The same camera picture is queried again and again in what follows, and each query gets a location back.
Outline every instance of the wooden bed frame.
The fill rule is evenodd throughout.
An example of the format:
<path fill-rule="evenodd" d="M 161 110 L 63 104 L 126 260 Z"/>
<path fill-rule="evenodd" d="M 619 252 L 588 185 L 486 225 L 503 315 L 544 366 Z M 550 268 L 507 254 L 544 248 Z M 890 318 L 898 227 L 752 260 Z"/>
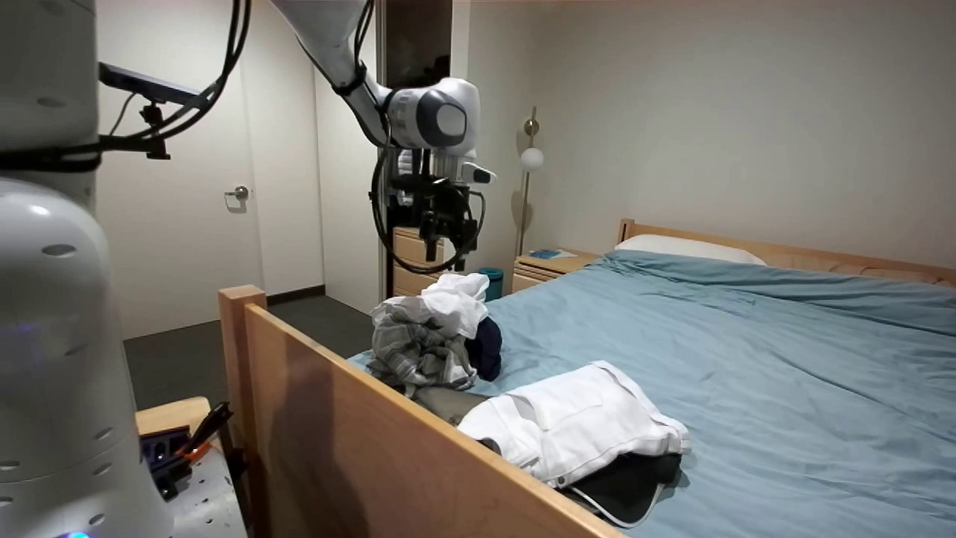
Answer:
<path fill-rule="evenodd" d="M 956 283 L 956 268 L 715 240 L 621 221 L 621 240 L 668 234 L 751 248 L 770 265 Z M 253 288 L 222 289 L 222 342 L 246 451 L 253 538 L 314 534 L 619 534 L 419 404 L 265 310 Z"/>

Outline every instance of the clothing pile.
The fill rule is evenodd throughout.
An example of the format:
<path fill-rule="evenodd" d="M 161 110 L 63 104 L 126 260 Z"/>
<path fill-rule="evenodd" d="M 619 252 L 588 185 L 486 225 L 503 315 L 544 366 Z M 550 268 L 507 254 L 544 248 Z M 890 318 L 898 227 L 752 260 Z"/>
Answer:
<path fill-rule="evenodd" d="M 486 318 L 486 274 L 444 271 L 422 295 L 392 295 L 374 310 L 368 372 L 388 387 L 468 390 L 503 372 L 503 333 Z"/>
<path fill-rule="evenodd" d="M 619 526 L 679 482 L 689 451 L 686 427 L 607 363 L 489 397 L 456 427 Z"/>

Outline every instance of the wooden headboard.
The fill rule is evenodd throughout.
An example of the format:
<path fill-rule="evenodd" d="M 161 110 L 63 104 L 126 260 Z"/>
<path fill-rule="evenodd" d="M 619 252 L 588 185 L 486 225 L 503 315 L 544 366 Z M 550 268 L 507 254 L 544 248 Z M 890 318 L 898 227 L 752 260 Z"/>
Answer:
<path fill-rule="evenodd" d="M 918 265 L 918 264 L 836 254 L 836 252 L 740 242 L 740 240 L 651 227 L 651 225 L 640 225 L 634 219 L 621 219 L 621 242 L 627 237 L 640 237 L 640 234 L 659 234 L 659 237 L 682 237 L 682 240 L 701 240 L 701 242 L 746 248 L 751 254 L 761 257 L 767 265 L 779 265 L 779 268 L 846 271 L 846 274 L 867 274 L 867 279 L 894 279 L 894 280 L 924 280 L 924 283 L 956 288 L 956 268 L 945 268 L 945 265 Z"/>

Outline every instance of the pillow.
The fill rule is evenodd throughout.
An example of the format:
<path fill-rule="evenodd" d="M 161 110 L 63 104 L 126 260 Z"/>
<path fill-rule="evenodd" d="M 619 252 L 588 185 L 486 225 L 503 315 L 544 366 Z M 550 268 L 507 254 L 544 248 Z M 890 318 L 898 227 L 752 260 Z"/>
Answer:
<path fill-rule="evenodd" d="M 767 265 L 766 260 L 752 257 L 743 248 L 682 240 L 682 237 L 653 237 L 653 234 L 630 237 L 621 245 L 616 245 L 616 252 L 653 252 L 653 254 L 673 254 L 673 257 L 706 257 L 706 260 L 722 260 L 722 264 Z"/>

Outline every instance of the lamp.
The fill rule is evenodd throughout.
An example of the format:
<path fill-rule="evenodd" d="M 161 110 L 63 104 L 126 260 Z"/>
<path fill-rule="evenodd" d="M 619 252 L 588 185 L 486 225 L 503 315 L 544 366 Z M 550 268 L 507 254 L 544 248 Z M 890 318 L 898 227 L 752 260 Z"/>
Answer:
<path fill-rule="evenodd" d="M 518 254 L 525 252 L 531 173 L 534 173 L 538 168 L 544 168 L 544 153 L 534 146 L 534 138 L 538 138 L 538 132 L 540 132 L 538 107 L 531 107 L 531 118 L 525 121 L 524 132 L 525 132 L 525 138 L 530 138 L 530 146 L 521 153 L 521 164 L 524 164 L 524 170 L 525 170 L 525 185 L 524 185 L 524 195 L 521 195 Z"/>

